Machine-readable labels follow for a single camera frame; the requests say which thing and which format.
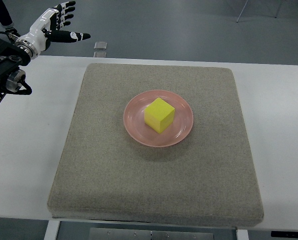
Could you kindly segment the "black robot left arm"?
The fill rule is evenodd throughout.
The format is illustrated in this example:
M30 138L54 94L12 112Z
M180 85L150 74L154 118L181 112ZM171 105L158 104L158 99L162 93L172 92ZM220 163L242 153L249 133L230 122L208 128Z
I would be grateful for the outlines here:
M0 38L0 103L7 94L32 93L32 88L26 83L26 73L20 69L20 66L27 66L30 61L24 50Z

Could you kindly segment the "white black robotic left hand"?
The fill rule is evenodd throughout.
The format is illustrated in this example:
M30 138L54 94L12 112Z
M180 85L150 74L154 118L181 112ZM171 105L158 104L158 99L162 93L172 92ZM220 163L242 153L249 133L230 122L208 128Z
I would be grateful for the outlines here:
M75 1L60 3L48 8L31 25L27 34L15 41L15 46L23 49L31 59L37 58L46 51L51 43L75 43L91 37L88 33L62 30L71 24L74 17Z

